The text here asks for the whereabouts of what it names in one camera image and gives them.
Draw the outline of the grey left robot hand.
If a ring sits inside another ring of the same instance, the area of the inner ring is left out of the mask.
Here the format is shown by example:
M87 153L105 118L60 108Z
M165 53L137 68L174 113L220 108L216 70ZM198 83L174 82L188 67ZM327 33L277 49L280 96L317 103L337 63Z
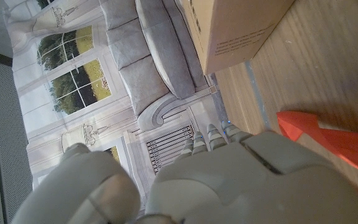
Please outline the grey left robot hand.
M14 223L358 223L358 190L325 158L228 121L161 168L145 206L122 166L85 144L26 198Z

